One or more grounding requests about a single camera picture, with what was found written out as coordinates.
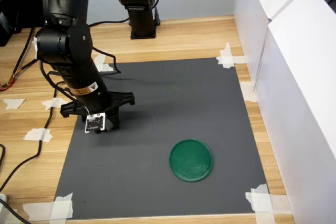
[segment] wooden desk surface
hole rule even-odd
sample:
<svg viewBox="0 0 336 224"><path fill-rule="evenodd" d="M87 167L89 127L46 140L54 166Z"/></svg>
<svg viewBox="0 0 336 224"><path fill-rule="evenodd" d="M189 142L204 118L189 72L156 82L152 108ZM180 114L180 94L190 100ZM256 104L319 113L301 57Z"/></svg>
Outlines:
<svg viewBox="0 0 336 224"><path fill-rule="evenodd" d="M6 47L0 48L0 82L10 77L22 52L29 30L13 35ZM233 16L180 19L163 21L157 29L156 39L130 40L128 24L106 24L91 29L93 44L116 55L117 62L193 59L218 57L219 50L230 43L233 56L242 56ZM23 63L33 59L34 47L29 46ZM113 59L106 57L106 62ZM246 65L236 65L239 81L250 81ZM0 184L13 168L24 159L36 154L38 142L24 141L32 128L44 127L49 111L41 104L51 100L53 88L40 73L38 64L25 71L13 87L0 93L0 142L6 146L6 157L0 172ZM4 98L26 101L17 110L5 110ZM278 166L265 130L257 103L245 102L253 133L271 194L285 195ZM43 143L41 155L21 167L2 193L19 214L28 218L23 204L53 201L61 170L67 154L76 116L63 119L55 110L49 129L53 138ZM132 218L122 220L71 221L84 223L256 223L254 214ZM277 223L294 223L292 215L276 215Z"/></svg>

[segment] white cardboard box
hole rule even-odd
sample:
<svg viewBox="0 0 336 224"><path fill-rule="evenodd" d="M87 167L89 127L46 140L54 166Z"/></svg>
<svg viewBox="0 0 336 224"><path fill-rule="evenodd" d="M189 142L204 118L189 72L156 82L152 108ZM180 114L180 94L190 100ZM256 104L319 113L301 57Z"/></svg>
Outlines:
<svg viewBox="0 0 336 224"><path fill-rule="evenodd" d="M235 21L252 84L255 85L267 26L292 0L235 0Z"/></svg>
<svg viewBox="0 0 336 224"><path fill-rule="evenodd" d="M297 224L336 223L336 14L294 0L270 24L256 94Z"/></svg>

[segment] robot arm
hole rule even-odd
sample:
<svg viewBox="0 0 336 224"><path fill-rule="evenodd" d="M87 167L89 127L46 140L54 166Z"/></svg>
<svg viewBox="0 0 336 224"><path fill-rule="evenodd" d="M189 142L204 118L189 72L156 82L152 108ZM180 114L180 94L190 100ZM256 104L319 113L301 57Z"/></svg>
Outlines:
<svg viewBox="0 0 336 224"><path fill-rule="evenodd" d="M155 0L119 0L125 6L132 26L131 39L146 39L156 37L156 26L160 25L158 9ZM153 20L152 9L155 8Z"/></svg>
<svg viewBox="0 0 336 224"><path fill-rule="evenodd" d="M43 0L46 23L37 33L37 58L52 66L77 100L61 107L63 117L105 113L119 127L119 107L134 104L133 93L110 92L91 58L92 39L86 24L88 0Z"/></svg>

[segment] yellow warning label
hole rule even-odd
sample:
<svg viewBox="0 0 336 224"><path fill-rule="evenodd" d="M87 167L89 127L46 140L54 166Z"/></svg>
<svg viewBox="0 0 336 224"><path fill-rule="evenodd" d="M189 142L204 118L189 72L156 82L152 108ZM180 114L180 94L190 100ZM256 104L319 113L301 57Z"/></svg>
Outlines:
<svg viewBox="0 0 336 224"><path fill-rule="evenodd" d="M76 95L84 95L84 94L90 94L94 92L98 88L98 84L94 82L88 87L82 88L82 89L72 89L70 88L71 92Z"/></svg>

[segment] green lid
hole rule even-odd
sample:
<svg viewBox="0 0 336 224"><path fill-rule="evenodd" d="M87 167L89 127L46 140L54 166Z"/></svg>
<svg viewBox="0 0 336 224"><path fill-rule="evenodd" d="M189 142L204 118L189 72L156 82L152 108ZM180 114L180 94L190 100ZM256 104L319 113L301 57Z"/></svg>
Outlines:
<svg viewBox="0 0 336 224"><path fill-rule="evenodd" d="M211 171L213 157L209 148L202 142L187 139L177 143L169 156L173 174L185 182L197 182Z"/></svg>

